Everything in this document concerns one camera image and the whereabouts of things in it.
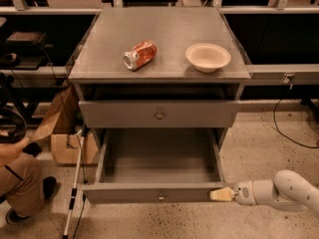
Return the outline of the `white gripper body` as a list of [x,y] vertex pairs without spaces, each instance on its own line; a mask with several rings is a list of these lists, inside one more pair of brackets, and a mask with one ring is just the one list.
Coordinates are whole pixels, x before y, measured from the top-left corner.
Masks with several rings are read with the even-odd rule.
[[255,206],[256,200],[251,181],[238,182],[233,186],[234,200],[240,205]]

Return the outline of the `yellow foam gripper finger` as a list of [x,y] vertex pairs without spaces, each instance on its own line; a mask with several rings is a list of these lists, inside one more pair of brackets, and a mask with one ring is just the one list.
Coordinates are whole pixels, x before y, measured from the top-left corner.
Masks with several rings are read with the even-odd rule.
[[224,187],[209,192],[212,201],[231,202],[235,198],[236,192],[230,187]]

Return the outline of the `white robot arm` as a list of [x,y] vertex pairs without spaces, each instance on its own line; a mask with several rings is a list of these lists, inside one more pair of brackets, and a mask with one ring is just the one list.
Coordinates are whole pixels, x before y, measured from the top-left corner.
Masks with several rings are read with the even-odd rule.
[[244,206],[264,205],[286,212],[308,208],[319,215],[319,189],[291,170],[277,171],[272,179],[241,181],[209,192],[212,201],[235,201]]

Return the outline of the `person hand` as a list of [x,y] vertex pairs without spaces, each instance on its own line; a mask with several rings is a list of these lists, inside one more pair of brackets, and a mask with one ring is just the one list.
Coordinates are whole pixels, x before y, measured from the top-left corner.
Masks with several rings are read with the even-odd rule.
[[0,167],[18,158],[28,143],[28,137],[15,143],[0,143]]

